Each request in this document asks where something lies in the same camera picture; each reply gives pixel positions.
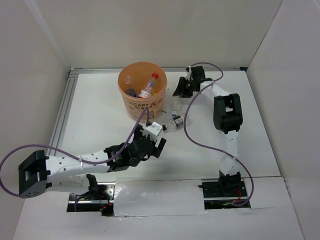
cable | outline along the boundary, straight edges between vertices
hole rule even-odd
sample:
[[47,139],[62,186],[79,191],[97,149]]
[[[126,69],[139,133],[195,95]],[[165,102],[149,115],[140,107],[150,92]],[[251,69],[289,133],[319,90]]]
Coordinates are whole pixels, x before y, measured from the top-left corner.
[[214,65],[211,62],[206,62],[206,61],[196,62],[196,63],[192,64],[191,67],[195,66],[195,65],[199,65],[199,64],[211,65],[211,66],[215,67],[216,69],[218,69],[221,72],[221,76],[219,78],[217,78],[216,80],[213,80],[214,83],[219,81],[220,79],[222,79],[224,77],[224,72],[222,71],[222,69],[220,67],[218,67],[217,65]]
[[255,188],[254,180],[253,180],[253,178],[252,178],[249,170],[247,169],[247,167],[246,167],[239,159],[237,159],[235,156],[233,156],[233,155],[230,154],[229,152],[224,151],[224,150],[219,149],[219,148],[216,148],[216,147],[213,147],[213,146],[207,146],[207,145],[201,144],[201,143],[193,140],[193,139],[189,136],[188,131],[187,131],[187,123],[186,123],[186,122],[187,122],[187,119],[188,119],[187,116],[188,116],[188,112],[189,112],[189,110],[190,110],[191,105],[194,103],[194,101],[196,100],[196,98],[197,98],[204,90],[206,90],[207,88],[213,86],[216,81],[222,79],[223,76],[224,76],[223,71],[222,71],[219,67],[217,67],[216,65],[214,65],[214,64],[212,64],[212,63],[208,63],[208,62],[197,62],[197,63],[195,63],[195,64],[192,64],[191,66],[194,66],[194,65],[197,65],[197,64],[209,64],[209,65],[212,65],[212,66],[216,67],[216,68],[221,72],[221,76],[220,76],[219,78],[217,78],[216,80],[214,80],[213,83],[211,83],[211,84],[205,86],[203,89],[201,89],[201,90],[194,96],[194,98],[191,100],[191,102],[189,103],[188,107],[186,108],[185,114],[184,114],[184,123],[183,123],[184,133],[185,133],[186,137],[187,137],[192,143],[194,143],[194,144],[196,144],[196,145],[198,145],[198,146],[200,146],[200,147],[206,148],[206,149],[211,149],[211,150],[215,150],[215,151],[221,152],[221,153],[226,154],[226,155],[228,155],[229,157],[233,158],[233,159],[236,160],[236,161],[244,168],[244,170],[248,173],[248,176],[249,176],[249,178],[250,178],[250,180],[251,180],[251,186],[252,186],[252,187],[251,187],[251,193],[250,193],[250,195],[249,195],[249,197],[248,197],[247,199],[240,199],[239,201],[237,201],[237,203],[233,203],[233,205],[236,206],[236,207],[242,207],[242,206],[246,205],[246,204],[250,201],[252,195],[254,194],[254,188]]
[[[110,161],[112,161],[113,159],[117,158],[121,152],[125,149],[125,147],[127,146],[128,142],[130,141],[132,135],[135,133],[135,130],[139,124],[139,122],[141,121],[143,115],[147,112],[147,118],[146,118],[146,122],[148,123],[149,122],[149,119],[150,119],[150,114],[149,114],[149,108],[146,107],[142,113],[140,114],[139,118],[137,119],[132,131],[130,132],[128,138],[126,139],[125,143],[123,144],[123,146],[120,148],[120,150],[115,154],[113,155],[112,157],[110,157],[109,159],[107,160],[104,160],[104,161],[87,161],[87,160],[82,160],[82,162],[86,163],[86,164],[105,164],[105,163],[108,163]],[[66,152],[64,150],[61,150],[57,147],[53,147],[53,146],[49,146],[49,145],[46,145],[46,144],[27,144],[27,145],[22,145],[22,146],[19,146],[15,149],[13,149],[11,152],[9,152],[3,159],[2,161],[0,162],[0,172],[1,172],[1,168],[2,166],[4,165],[5,161],[12,155],[14,154],[15,152],[21,150],[21,149],[25,149],[25,148],[33,148],[33,147],[36,147],[36,148],[45,148],[45,149],[51,149],[51,150],[55,150],[59,153],[62,153],[70,158],[73,158],[75,160],[79,160],[79,158],[75,155],[72,155],[71,153],[69,152]],[[2,182],[1,180],[1,177],[0,177],[0,187],[7,193],[7,194],[10,194],[14,197],[19,197],[19,194],[16,194],[12,191],[10,191],[9,189],[7,189],[4,185],[4,183]]]

white table surface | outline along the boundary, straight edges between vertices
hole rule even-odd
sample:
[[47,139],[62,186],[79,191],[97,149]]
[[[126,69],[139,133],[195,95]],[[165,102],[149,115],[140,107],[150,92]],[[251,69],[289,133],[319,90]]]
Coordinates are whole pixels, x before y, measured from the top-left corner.
[[[75,155],[104,150],[123,143],[135,121],[129,117],[118,90],[118,72],[79,74],[66,128],[58,147]],[[172,92],[185,72],[166,72],[168,85],[164,110],[157,122],[165,124],[171,114]],[[206,76],[219,77],[216,71]],[[254,177],[280,176],[247,75],[244,71],[225,71],[217,82],[224,90],[238,93],[243,124],[238,136],[239,159]],[[184,109],[190,99],[184,99]],[[213,124],[213,103],[204,95],[194,102],[188,115],[189,134],[200,143],[226,149],[225,138]],[[159,159],[151,157],[137,167],[108,174],[95,174],[97,180],[182,180],[219,177],[224,155],[191,143],[184,130],[163,133],[167,139]],[[241,175],[247,173],[241,169]]]
[[[170,93],[182,75],[183,72],[167,73],[169,90],[164,110],[169,114]],[[217,72],[207,73],[211,78],[218,75]],[[123,105],[116,84],[117,76],[112,72],[79,75],[58,147],[73,154],[85,154],[120,144],[126,139],[135,121],[128,116]],[[303,240],[283,178],[271,177],[280,173],[246,74],[227,71],[218,84],[228,92],[238,93],[241,98],[243,125],[239,134],[239,159],[254,177],[258,177],[254,178],[251,208],[212,209],[192,215],[102,217],[98,212],[66,212],[69,193],[47,192],[25,200],[14,240]],[[190,110],[190,135],[199,142],[225,149],[225,141],[216,131],[212,117],[212,103],[201,95]],[[163,124],[167,118],[163,114],[157,121]],[[123,172],[95,174],[97,180],[218,177],[222,154],[193,145],[183,130],[163,134],[163,137],[167,143],[159,159],[150,158]],[[248,178],[245,184],[250,191]],[[166,195],[170,195],[171,190],[162,191],[168,191]],[[186,213],[193,207],[184,202],[181,205],[186,208]]]

bottle label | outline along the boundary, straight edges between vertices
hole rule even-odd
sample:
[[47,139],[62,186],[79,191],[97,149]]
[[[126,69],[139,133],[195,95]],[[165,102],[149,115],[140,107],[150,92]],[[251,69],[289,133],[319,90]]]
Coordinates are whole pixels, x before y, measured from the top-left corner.
[[149,98],[151,97],[152,94],[150,92],[147,92],[146,90],[141,90],[140,94],[139,94],[139,98]]
[[184,124],[184,121],[182,120],[182,118],[178,115],[172,118],[175,122],[176,128],[181,127]]

metal frame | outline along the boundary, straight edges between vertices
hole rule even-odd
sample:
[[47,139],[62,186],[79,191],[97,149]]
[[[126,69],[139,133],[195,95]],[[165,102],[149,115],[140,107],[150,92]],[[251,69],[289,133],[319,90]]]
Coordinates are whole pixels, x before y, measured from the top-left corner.
[[[218,72],[219,70],[209,66],[204,67],[208,72]],[[55,121],[54,129],[52,132],[49,145],[51,147],[59,148],[61,140],[65,135],[65,130],[68,122],[68,117],[74,98],[79,74],[105,74],[120,72],[123,68],[75,68],[69,72],[67,83],[64,89],[64,94],[60,104],[59,112]],[[184,72],[185,67],[163,67],[165,72]],[[239,67],[222,68],[223,71],[240,71]],[[47,155],[55,156],[56,151],[48,149]]]

white cardboard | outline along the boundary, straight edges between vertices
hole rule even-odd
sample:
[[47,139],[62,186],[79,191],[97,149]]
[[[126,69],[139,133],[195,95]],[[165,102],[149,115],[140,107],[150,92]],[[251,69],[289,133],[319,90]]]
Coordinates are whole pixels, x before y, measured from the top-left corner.
[[115,216],[205,213],[201,180],[120,181],[114,188]]
[[[291,199],[282,177],[258,177],[253,179],[254,192],[250,200],[252,209],[291,207]],[[252,185],[249,178],[244,180],[250,194]]]

